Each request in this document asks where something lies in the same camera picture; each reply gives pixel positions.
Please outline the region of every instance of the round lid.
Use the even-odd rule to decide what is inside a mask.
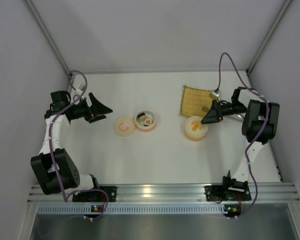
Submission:
[[[130,136],[134,133],[136,129],[136,124],[132,117],[129,116],[123,116],[120,117],[117,121],[114,123],[114,131],[123,137]]]
[[[208,126],[206,124],[202,124],[201,120],[201,116],[192,116],[186,120],[185,132],[189,135],[189,137],[200,139],[206,135]]]

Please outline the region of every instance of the gray wall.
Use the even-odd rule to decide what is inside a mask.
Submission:
[[[273,140],[286,181],[295,182],[300,195],[300,0],[279,26],[252,73],[256,89],[280,103]]]
[[[284,0],[33,0],[70,68],[245,70]],[[223,69],[231,69],[228,60]]]
[[[23,2],[0,0],[0,240],[17,237],[50,92],[66,81]]]

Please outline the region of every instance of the plastic container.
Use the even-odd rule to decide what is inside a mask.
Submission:
[[[200,141],[207,134],[208,126],[201,123],[201,116],[189,117],[184,125],[185,136],[192,141]]]
[[[114,123],[114,131],[116,134],[127,137],[133,134],[136,130],[136,124],[132,117],[130,116],[123,116],[120,117]]]
[[[139,121],[138,115],[141,114],[141,113],[144,113],[146,115],[146,118],[150,119],[152,121],[152,123],[149,126],[144,126],[145,123],[143,121],[142,122]],[[136,127],[140,131],[150,132],[155,128],[155,126],[157,124],[157,117],[156,117],[156,115],[153,111],[148,110],[148,109],[143,109],[135,115],[134,122],[135,122]]]

